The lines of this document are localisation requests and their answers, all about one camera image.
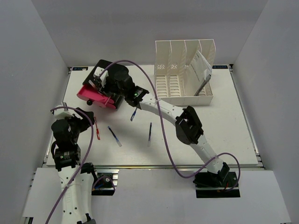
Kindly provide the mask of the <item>black pink drawer organizer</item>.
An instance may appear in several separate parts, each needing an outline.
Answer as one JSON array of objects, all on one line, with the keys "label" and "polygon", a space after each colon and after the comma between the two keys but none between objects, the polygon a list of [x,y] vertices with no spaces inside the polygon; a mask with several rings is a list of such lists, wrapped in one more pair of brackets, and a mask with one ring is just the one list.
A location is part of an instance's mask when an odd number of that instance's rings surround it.
[{"label": "black pink drawer organizer", "polygon": [[77,97],[84,100],[87,105],[118,109],[124,96],[119,92],[115,75],[127,75],[128,72],[128,68],[124,65],[101,59],[83,81]]}]

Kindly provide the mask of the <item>blue clear-cap pen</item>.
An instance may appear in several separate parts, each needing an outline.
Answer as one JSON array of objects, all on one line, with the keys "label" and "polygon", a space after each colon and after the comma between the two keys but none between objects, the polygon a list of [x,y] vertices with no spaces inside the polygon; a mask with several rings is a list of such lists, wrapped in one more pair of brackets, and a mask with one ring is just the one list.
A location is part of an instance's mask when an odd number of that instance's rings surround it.
[{"label": "blue clear-cap pen", "polygon": [[113,130],[111,129],[110,126],[108,126],[108,129],[109,129],[109,131],[111,132],[111,134],[113,135],[113,137],[114,137],[116,143],[118,144],[118,146],[119,146],[119,147],[122,147],[121,142],[119,141],[118,137],[117,137],[116,134],[113,132]]}]

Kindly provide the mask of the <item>dark blue pen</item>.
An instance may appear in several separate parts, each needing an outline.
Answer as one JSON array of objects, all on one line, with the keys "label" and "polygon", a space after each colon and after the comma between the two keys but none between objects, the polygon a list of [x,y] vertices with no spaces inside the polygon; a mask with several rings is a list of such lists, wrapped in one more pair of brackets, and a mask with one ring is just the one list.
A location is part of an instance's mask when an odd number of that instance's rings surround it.
[{"label": "dark blue pen", "polygon": [[147,144],[148,147],[150,147],[151,145],[151,133],[152,133],[152,122],[150,122],[149,125],[149,136],[148,136],[148,144]]}]

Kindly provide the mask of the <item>white instruction booklet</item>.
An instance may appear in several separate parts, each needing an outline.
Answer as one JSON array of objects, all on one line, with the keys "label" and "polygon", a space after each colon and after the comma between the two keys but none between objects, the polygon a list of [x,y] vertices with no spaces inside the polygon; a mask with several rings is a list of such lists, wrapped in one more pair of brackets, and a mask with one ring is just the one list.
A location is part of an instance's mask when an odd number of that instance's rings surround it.
[{"label": "white instruction booklet", "polygon": [[187,69],[187,96],[198,95],[196,92],[206,80],[207,75],[211,73],[211,65],[202,53],[197,50]]}]

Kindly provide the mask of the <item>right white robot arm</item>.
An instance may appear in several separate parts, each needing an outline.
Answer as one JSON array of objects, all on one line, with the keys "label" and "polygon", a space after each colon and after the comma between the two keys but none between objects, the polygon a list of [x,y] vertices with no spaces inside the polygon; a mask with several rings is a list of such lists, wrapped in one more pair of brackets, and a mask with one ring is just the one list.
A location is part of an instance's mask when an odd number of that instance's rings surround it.
[{"label": "right white robot arm", "polygon": [[212,187],[219,187],[227,182],[229,166],[208,143],[202,123],[193,107],[182,108],[158,100],[156,93],[151,94],[136,85],[129,70],[117,63],[108,66],[96,65],[83,81],[83,85],[96,94],[93,98],[88,97],[88,102],[95,102],[98,97],[122,97],[130,106],[169,121],[175,126],[178,140],[189,145],[205,163],[207,178],[204,182]]}]

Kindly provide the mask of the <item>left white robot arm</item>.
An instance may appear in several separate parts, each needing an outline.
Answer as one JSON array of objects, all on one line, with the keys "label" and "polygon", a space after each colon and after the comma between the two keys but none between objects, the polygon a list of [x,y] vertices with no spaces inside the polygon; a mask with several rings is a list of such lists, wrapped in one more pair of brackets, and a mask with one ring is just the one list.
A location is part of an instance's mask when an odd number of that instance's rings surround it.
[{"label": "left white robot arm", "polygon": [[92,163],[81,159],[81,149],[77,144],[79,135],[94,125],[93,112],[80,108],[75,110],[79,116],[68,112],[66,108],[54,111],[56,121],[51,129],[55,141],[51,146],[52,158],[55,162],[61,183],[63,224],[94,224],[91,213],[92,186],[96,185],[99,175]]}]

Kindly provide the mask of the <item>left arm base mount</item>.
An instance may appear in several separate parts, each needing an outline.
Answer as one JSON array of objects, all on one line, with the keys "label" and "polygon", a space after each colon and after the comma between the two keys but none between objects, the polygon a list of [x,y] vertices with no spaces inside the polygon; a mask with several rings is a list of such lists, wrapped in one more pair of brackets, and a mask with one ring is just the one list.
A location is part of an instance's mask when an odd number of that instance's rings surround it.
[{"label": "left arm base mount", "polygon": [[85,163],[80,173],[82,190],[92,196],[112,196],[116,190],[114,173],[97,172],[92,163]]}]

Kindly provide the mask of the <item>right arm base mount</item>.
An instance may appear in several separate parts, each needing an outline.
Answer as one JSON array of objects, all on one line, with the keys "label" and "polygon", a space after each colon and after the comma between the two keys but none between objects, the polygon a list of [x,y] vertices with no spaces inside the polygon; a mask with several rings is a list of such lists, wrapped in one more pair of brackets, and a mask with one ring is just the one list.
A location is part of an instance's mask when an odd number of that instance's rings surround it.
[{"label": "right arm base mount", "polygon": [[196,198],[240,198],[239,183],[236,172],[230,171],[224,162],[218,174],[200,172],[193,180]]}]

